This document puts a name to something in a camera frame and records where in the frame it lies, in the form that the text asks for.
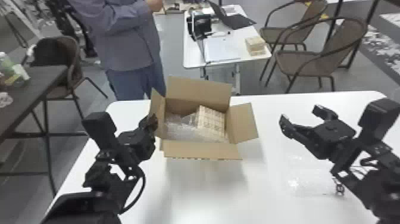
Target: open cardboard box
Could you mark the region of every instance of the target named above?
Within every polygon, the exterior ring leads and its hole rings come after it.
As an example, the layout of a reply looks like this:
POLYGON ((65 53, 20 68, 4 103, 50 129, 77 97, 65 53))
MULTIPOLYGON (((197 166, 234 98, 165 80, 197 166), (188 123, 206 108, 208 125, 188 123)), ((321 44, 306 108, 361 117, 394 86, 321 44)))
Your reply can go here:
POLYGON ((149 114, 156 114, 161 138, 160 150, 165 157, 201 158, 210 160, 241 160, 237 144, 258 138, 251 103, 230 107, 232 86, 225 83, 185 79, 170 76, 167 95, 162 97, 153 89, 149 114), (225 113, 229 143, 185 142, 165 139, 165 113, 186 116, 203 105, 225 113))

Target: man's hand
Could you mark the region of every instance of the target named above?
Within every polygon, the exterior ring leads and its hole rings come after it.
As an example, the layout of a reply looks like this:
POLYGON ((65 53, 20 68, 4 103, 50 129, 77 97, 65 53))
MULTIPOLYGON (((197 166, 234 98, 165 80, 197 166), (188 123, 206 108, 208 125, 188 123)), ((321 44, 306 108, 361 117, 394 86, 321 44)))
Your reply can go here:
POLYGON ((159 12, 163 7, 163 0, 146 0, 153 13, 159 12))

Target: black backpack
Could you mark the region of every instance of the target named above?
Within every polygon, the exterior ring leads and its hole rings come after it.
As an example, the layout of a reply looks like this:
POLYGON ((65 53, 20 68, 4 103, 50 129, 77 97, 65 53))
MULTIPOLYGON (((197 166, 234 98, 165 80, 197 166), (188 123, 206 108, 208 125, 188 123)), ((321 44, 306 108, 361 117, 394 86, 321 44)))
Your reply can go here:
MULTIPOLYGON (((68 46, 58 41, 56 38, 41 39, 33 49, 34 60, 30 63, 31 67, 36 66, 67 66, 70 67, 74 60, 75 49, 68 49, 68 46)), ((73 80, 82 76, 80 64, 76 63, 73 80)), ((58 86, 67 86, 67 78, 62 80, 58 86)))

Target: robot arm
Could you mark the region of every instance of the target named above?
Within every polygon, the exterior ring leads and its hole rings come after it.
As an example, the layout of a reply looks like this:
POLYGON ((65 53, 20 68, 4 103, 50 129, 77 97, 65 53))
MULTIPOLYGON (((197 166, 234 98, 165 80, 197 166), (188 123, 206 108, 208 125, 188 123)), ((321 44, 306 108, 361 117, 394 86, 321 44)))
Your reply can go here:
POLYGON ((92 113, 82 123, 100 148, 83 183, 91 192, 60 196, 42 224, 120 224, 118 215, 128 211, 143 193, 146 177, 139 164, 150 159, 154 152, 157 118, 144 118, 136 130, 123 132, 118 139, 114 135, 117 129, 107 113, 92 113), (124 179, 110 172, 112 164, 121 168, 124 179), (139 179, 142 186, 138 195, 125 206, 139 179))
POLYGON ((380 224, 399 224, 400 159, 382 138, 399 116, 400 104, 389 99, 370 103, 360 119, 363 130, 356 139, 355 131, 332 110, 315 106, 313 113, 324 123, 305 127, 281 116, 283 134, 303 144, 318 159, 334 163, 331 174, 380 219, 380 224), (360 177, 351 167, 362 152, 369 157, 361 159, 360 166, 369 170, 360 177))

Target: person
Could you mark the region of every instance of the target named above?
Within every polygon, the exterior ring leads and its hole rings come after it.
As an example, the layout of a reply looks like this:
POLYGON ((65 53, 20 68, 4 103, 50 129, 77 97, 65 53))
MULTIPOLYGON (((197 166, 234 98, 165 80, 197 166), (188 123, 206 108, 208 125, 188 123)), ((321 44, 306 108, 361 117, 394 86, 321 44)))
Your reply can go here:
POLYGON ((68 0, 87 26, 117 100, 165 96, 160 38, 152 13, 163 0, 68 0))

